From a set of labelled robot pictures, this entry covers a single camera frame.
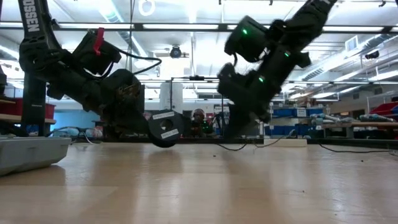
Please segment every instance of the security camera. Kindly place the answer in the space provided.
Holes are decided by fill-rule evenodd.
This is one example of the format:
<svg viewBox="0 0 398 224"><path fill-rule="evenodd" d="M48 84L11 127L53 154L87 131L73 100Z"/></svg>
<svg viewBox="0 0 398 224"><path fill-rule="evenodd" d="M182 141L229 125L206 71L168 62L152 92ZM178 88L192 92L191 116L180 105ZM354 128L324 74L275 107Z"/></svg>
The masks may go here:
<svg viewBox="0 0 398 224"><path fill-rule="evenodd" d="M173 46L172 50L170 51L171 58L180 58L181 54L180 46Z"/></svg>

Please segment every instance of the black disc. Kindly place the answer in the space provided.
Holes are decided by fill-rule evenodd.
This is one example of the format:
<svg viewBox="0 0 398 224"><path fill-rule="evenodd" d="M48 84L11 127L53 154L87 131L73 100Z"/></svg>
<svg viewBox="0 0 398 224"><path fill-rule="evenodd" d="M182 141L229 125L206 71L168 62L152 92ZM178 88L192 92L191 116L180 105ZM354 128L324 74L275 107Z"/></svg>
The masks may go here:
<svg viewBox="0 0 398 224"><path fill-rule="evenodd" d="M148 120L149 138L159 147L172 147L180 139L184 124L181 115L172 110L161 110Z"/></svg>

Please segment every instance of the wooden table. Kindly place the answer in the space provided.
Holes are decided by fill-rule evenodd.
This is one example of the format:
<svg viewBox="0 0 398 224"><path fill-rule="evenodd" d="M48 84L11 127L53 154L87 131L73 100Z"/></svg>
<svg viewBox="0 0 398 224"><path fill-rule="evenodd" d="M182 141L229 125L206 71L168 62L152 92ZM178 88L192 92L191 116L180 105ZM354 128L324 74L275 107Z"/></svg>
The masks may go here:
<svg viewBox="0 0 398 224"><path fill-rule="evenodd" d="M323 137L328 137L327 129L331 128L345 128L346 137L354 138L354 127L378 127L386 129L398 128L398 122L352 122L352 123L336 123L336 124L323 124Z"/></svg>
<svg viewBox="0 0 398 224"><path fill-rule="evenodd" d="M0 178L0 220L396 224L397 169L388 152L317 145L74 144L56 166Z"/></svg>

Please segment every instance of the blue bin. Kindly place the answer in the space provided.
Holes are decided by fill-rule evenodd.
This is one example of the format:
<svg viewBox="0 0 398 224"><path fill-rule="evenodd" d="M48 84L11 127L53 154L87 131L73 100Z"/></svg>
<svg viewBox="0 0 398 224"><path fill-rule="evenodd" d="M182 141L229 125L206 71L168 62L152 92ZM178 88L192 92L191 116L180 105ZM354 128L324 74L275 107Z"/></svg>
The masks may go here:
<svg viewBox="0 0 398 224"><path fill-rule="evenodd" d="M274 129L271 130L272 135L284 135L285 134L285 126L274 126Z"/></svg>
<svg viewBox="0 0 398 224"><path fill-rule="evenodd" d="M323 109L307 109L307 116L311 116L311 114L320 114L323 113Z"/></svg>
<svg viewBox="0 0 398 224"><path fill-rule="evenodd" d="M269 128L269 126L265 126L264 127L264 134L265 135L271 135L271 129Z"/></svg>
<svg viewBox="0 0 398 224"><path fill-rule="evenodd" d="M296 130L296 132L298 132L299 129L297 126L285 126L284 135L288 135L292 130Z"/></svg>
<svg viewBox="0 0 398 224"><path fill-rule="evenodd" d="M276 109L274 110L273 116L276 117L293 116L293 109Z"/></svg>
<svg viewBox="0 0 398 224"><path fill-rule="evenodd" d="M314 128L311 125L300 125L298 126L298 135L304 136L308 134L308 131Z"/></svg>

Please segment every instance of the gray bin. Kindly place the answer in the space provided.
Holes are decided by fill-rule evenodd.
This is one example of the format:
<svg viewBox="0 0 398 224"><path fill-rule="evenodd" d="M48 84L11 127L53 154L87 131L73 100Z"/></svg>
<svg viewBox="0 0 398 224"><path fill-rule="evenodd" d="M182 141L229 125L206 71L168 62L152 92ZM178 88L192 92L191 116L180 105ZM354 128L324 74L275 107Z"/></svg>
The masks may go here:
<svg viewBox="0 0 398 224"><path fill-rule="evenodd" d="M63 159L70 138L0 137L0 176L48 167Z"/></svg>

